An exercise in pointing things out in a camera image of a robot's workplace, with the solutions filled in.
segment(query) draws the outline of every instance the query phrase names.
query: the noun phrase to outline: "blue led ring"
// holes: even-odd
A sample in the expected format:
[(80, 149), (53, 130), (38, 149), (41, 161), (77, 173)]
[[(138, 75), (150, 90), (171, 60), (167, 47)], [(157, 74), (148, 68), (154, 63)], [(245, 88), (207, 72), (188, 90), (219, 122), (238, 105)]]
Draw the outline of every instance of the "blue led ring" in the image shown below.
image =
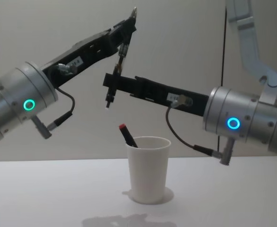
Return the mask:
[(27, 111), (31, 111), (33, 110), (35, 107), (35, 101), (33, 99), (27, 99), (25, 102), (24, 102), (24, 109), (27, 110)]
[(235, 130), (235, 129), (238, 129), (240, 127), (241, 122), (238, 120), (238, 118), (231, 117), (231, 118), (228, 119), (227, 125), (230, 129)]

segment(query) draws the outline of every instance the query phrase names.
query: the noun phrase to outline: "white paper cup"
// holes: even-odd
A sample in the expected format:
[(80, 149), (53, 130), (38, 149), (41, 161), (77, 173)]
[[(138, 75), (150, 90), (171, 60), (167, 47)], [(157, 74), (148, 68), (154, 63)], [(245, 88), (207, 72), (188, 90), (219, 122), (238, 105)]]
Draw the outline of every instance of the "white paper cup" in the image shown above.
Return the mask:
[(126, 144), (131, 197), (142, 204), (157, 203), (165, 192), (171, 142), (152, 136), (136, 137), (134, 140), (138, 148)]

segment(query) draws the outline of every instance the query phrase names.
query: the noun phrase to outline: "black marker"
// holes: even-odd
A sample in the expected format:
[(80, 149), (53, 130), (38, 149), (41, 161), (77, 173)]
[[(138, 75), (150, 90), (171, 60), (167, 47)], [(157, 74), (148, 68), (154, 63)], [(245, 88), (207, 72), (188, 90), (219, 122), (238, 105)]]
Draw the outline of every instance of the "black marker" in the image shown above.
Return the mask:
[(136, 148), (137, 144), (135, 143), (135, 141), (134, 141), (133, 137), (131, 136), (129, 130), (127, 129), (126, 125), (125, 124), (121, 124), (119, 126), (119, 129), (120, 129), (122, 135), (124, 136), (126, 144)]

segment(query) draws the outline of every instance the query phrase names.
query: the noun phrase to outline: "cup rim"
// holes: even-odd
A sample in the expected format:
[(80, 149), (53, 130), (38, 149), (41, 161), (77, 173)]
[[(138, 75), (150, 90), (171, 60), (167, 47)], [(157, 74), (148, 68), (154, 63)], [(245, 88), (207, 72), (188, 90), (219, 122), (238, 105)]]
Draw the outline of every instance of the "cup rim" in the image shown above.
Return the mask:
[(125, 145), (129, 148), (133, 148), (133, 149), (136, 149), (136, 150), (160, 150), (160, 149), (164, 149), (164, 148), (167, 148), (167, 147), (171, 146), (171, 141), (166, 139), (166, 138), (163, 138), (163, 137), (158, 137), (158, 136), (136, 136), (136, 137), (133, 137), (133, 139), (138, 139), (138, 138), (157, 138), (157, 139), (165, 140), (169, 144), (167, 146), (164, 146), (164, 147), (161, 147), (161, 148), (135, 148), (135, 147), (129, 146), (128, 144), (125, 144)]

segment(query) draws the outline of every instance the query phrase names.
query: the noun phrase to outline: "green led ring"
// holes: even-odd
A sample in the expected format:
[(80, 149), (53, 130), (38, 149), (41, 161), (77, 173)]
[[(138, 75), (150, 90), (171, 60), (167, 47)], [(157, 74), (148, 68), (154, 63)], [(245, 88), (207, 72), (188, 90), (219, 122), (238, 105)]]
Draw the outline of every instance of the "green led ring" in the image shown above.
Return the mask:
[[(32, 104), (32, 106), (30, 108), (27, 107), (27, 104)], [(24, 102), (24, 109), (27, 110), (27, 111), (31, 111), (33, 110), (35, 107), (35, 101), (33, 99), (27, 99), (25, 102)]]

